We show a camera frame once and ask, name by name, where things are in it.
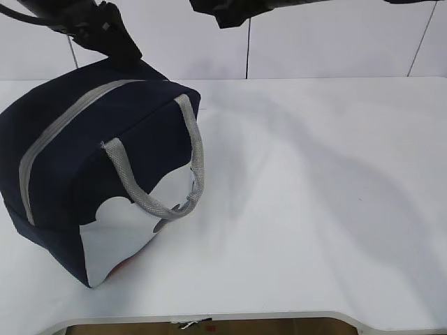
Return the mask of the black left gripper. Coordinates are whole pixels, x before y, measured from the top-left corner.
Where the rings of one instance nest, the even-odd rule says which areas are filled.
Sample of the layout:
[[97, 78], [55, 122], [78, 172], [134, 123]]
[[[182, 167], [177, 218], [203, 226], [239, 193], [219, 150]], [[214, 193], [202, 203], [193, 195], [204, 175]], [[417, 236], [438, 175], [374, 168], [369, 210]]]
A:
[[58, 33], [107, 56], [119, 66], [137, 64], [142, 53], [121, 24], [117, 6], [108, 1], [21, 1], [27, 10]]

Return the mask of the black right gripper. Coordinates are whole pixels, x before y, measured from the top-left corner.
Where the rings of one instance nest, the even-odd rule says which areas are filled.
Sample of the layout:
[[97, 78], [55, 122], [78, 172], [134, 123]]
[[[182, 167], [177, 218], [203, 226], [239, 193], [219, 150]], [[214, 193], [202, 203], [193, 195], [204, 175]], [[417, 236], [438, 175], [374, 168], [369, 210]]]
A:
[[213, 16], [221, 29], [227, 29], [239, 27], [248, 19], [275, 8], [305, 5], [314, 1], [190, 0], [189, 2], [195, 12]]

